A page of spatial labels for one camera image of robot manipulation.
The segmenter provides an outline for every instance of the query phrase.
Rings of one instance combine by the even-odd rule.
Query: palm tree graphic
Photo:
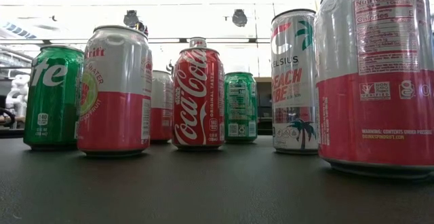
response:
[[[299,35],[306,35],[306,37],[303,40],[303,47],[302,49],[305,50],[307,47],[309,47],[313,42],[313,30],[312,26],[304,20],[298,21],[298,23],[304,25],[306,28],[300,29],[296,33],[296,37]]]
[[[306,134],[308,136],[307,141],[310,142],[312,135],[315,137],[315,139],[317,138],[317,135],[315,133],[315,130],[313,129],[313,126],[311,126],[311,124],[313,122],[305,122],[302,119],[296,119],[292,122],[290,122],[291,124],[288,127],[291,128],[295,128],[298,130],[298,136],[297,136],[297,141],[299,141],[300,139],[300,135],[301,137],[301,149],[304,149],[306,147]]]

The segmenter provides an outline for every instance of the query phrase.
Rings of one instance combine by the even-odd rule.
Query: green can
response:
[[[253,143],[258,137],[256,82],[251,73],[224,76],[224,137],[228,143]]]
[[[49,45],[32,61],[24,143],[32,149],[77,148],[81,50]]]

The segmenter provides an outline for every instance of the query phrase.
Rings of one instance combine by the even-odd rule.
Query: dark table surface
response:
[[[434,223],[434,177],[339,173],[270,136],[213,153],[151,146],[95,160],[0,140],[0,223]]]

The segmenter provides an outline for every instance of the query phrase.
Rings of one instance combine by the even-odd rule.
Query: white sculpture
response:
[[[15,78],[12,80],[11,91],[6,96],[6,109],[13,113],[16,117],[26,116],[29,81],[30,75],[15,76]]]

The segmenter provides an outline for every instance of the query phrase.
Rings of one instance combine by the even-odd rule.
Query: can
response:
[[[228,143],[253,143],[258,138],[256,81],[248,72],[224,76],[224,138]]]
[[[191,37],[190,38],[190,48],[206,48],[207,43],[203,37]]]
[[[32,149],[76,149],[83,51],[47,45],[32,61],[24,143]]]
[[[184,150],[213,150],[224,143],[224,69],[219,53],[187,48],[174,67],[172,143]]]
[[[316,154],[315,11],[283,12],[271,22],[273,146],[280,153]]]
[[[429,0],[322,0],[316,113],[319,154],[334,169],[405,179],[434,170],[429,13]]]
[[[166,143],[172,137],[174,82],[167,71],[152,71],[151,143]]]
[[[144,33],[99,26],[85,49],[78,148],[125,156],[149,146],[152,54]]]

